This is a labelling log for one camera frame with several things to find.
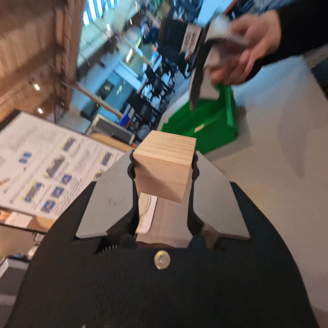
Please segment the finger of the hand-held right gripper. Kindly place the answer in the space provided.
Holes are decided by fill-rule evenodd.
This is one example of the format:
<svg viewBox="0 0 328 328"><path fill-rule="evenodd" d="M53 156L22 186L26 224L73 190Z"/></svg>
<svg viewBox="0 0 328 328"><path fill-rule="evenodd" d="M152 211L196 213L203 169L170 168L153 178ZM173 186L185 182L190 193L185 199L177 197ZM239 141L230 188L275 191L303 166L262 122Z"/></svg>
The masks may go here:
<svg viewBox="0 0 328 328"><path fill-rule="evenodd" d="M189 105L190 110L194 111L200 96L200 87L203 82L203 67L206 61L206 52L202 51L197 54L193 63L193 70L189 84Z"/></svg>

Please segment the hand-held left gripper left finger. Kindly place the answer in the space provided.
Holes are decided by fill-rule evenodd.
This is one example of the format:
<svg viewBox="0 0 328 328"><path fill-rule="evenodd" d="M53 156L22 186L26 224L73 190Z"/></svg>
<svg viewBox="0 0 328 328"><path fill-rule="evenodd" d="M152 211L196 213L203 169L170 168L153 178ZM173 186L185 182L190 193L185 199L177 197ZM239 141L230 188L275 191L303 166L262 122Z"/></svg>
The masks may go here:
<svg viewBox="0 0 328 328"><path fill-rule="evenodd" d="M133 152L127 151L97 179L77 238L135 236L139 211Z"/></svg>

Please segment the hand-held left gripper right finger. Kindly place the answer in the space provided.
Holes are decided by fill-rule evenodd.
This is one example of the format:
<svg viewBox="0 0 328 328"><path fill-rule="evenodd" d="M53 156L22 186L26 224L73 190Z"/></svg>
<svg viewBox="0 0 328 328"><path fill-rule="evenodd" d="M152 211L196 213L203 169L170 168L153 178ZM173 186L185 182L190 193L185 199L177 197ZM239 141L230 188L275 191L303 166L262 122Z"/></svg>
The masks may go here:
<svg viewBox="0 0 328 328"><path fill-rule="evenodd" d="M251 238L230 181L199 151L192 162L187 227L207 248L222 239Z"/></svg>

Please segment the green plastic bin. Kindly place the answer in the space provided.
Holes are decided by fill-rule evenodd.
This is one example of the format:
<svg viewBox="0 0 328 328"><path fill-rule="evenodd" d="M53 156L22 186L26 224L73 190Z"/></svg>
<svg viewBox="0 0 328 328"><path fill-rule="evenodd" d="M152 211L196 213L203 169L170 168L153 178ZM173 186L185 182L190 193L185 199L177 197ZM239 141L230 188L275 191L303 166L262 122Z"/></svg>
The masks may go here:
<svg viewBox="0 0 328 328"><path fill-rule="evenodd" d="M173 113L161 128L162 132L196 139L195 150L211 152L236 140L237 110L231 86L217 85L218 100L198 100L195 111L189 101Z"/></svg>

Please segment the large light wooden cube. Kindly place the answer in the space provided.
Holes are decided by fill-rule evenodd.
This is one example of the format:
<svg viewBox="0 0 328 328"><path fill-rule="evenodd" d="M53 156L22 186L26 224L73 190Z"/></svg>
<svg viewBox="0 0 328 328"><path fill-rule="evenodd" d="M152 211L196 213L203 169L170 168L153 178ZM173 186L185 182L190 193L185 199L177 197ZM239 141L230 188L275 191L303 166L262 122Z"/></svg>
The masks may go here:
<svg viewBox="0 0 328 328"><path fill-rule="evenodd" d="M152 130L133 152L139 193L182 203L196 138Z"/></svg>

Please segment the person's right forearm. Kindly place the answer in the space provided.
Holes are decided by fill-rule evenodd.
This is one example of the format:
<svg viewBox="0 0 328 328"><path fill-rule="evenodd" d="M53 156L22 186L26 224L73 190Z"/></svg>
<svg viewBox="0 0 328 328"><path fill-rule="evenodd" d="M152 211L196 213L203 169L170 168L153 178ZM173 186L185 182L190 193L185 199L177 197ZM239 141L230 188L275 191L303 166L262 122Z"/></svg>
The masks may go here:
<svg viewBox="0 0 328 328"><path fill-rule="evenodd" d="M328 42L328 1L296 1L278 11L281 23L281 42L277 50L255 61L246 81L252 79L263 66L302 55Z"/></svg>

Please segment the person's right hand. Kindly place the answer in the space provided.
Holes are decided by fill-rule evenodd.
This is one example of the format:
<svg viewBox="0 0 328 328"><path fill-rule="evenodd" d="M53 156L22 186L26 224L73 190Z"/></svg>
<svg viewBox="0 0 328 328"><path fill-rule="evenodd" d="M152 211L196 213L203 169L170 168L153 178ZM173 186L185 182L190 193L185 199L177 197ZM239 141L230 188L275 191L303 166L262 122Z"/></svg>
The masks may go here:
<svg viewBox="0 0 328 328"><path fill-rule="evenodd" d="M208 68L212 84L239 85L250 75L255 62L274 53L281 42L281 23L276 10L261 15L243 15L235 19L230 32L241 35L248 48L239 59L232 59L222 68Z"/></svg>

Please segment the instruction sheet stand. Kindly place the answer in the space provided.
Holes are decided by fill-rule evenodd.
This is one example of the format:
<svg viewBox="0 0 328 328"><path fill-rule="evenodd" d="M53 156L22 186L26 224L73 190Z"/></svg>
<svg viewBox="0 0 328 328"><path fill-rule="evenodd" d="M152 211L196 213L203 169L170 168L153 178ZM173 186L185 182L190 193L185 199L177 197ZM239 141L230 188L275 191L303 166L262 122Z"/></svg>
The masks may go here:
<svg viewBox="0 0 328 328"><path fill-rule="evenodd" d="M14 219L2 214L1 223L19 228L32 228L31 219L49 229L40 218L50 221L60 215L87 188L86 200L75 208L78 227L88 205L97 179L127 151L110 146L30 114L14 111L1 122L1 209L20 213ZM157 197L139 197L137 234L146 234L151 227Z"/></svg>

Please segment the grey metal-edged case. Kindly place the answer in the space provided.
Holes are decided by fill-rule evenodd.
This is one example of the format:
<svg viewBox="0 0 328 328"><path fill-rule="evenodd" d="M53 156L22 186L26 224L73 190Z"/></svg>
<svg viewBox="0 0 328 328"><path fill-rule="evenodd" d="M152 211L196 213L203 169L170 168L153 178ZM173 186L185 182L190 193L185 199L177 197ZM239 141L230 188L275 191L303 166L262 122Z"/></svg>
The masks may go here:
<svg viewBox="0 0 328 328"><path fill-rule="evenodd" d="M86 135L90 136L93 133L105 134L118 141L128 144L129 146L133 145L135 139L134 133L107 119L101 114L95 115L91 125L86 132Z"/></svg>

